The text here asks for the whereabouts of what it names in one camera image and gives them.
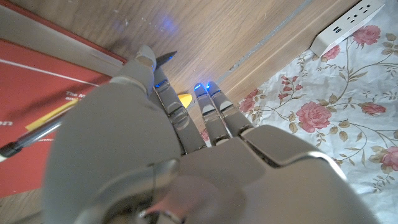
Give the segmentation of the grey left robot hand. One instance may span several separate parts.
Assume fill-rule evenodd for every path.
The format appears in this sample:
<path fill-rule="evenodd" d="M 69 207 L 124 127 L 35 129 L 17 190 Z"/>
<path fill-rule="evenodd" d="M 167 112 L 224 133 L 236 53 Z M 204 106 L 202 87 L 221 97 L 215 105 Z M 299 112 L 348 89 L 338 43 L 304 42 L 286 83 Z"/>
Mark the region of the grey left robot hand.
<path fill-rule="evenodd" d="M 146 45 L 64 117 L 45 223 L 376 223 L 333 159 L 197 85 L 206 144 Z"/>

